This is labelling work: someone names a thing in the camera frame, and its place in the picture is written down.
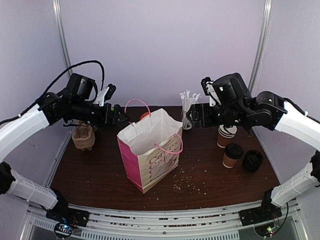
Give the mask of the stack of brown paper cups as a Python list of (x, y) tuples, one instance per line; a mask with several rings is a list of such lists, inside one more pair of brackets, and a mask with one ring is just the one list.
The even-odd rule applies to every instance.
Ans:
[(217, 145), (220, 148), (225, 148), (232, 142), (237, 130), (236, 126), (226, 127), (225, 125), (220, 125), (218, 128)]

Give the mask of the cardboard cup carrier stack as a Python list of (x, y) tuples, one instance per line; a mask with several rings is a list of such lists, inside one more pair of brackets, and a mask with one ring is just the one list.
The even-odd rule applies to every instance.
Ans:
[(96, 126), (78, 120), (71, 136), (75, 147), (81, 151), (91, 151), (95, 144), (96, 131)]

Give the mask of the paper cakes bag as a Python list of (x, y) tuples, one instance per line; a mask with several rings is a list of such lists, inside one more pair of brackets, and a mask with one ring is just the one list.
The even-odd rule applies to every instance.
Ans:
[(184, 149), (183, 123), (163, 108), (148, 111), (150, 117), (134, 122), (117, 134), (127, 178), (146, 193), (179, 165)]

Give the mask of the brown paper coffee cup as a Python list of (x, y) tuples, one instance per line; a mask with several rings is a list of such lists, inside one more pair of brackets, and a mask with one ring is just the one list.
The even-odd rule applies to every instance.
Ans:
[(231, 169), (243, 157), (244, 150), (237, 143), (230, 143), (224, 148), (222, 164), (224, 167)]

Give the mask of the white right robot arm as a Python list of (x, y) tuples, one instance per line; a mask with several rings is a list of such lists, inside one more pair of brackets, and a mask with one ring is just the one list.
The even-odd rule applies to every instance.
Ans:
[(262, 91), (253, 97), (242, 76), (235, 72), (211, 80), (205, 77), (201, 86), (209, 103), (193, 104), (186, 118), (198, 128), (220, 125), (264, 127), (286, 134), (311, 146), (315, 154), (297, 174), (285, 183), (267, 190), (258, 207), (239, 212), (242, 225), (270, 221), (282, 216), (282, 207), (307, 190), (320, 186), (320, 122), (309, 116), (289, 98), (271, 91)]

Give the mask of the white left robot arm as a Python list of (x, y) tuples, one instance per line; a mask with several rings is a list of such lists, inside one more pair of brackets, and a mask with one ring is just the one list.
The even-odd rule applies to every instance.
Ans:
[(98, 91), (95, 80), (73, 73), (59, 93), (48, 92), (26, 113), (0, 129), (0, 193), (12, 194), (40, 205), (47, 217), (63, 224), (81, 220), (67, 200), (55, 189), (41, 186), (13, 170), (4, 159), (25, 140), (60, 120), (82, 121), (95, 126), (117, 126), (130, 117), (120, 105), (111, 105), (116, 86)]

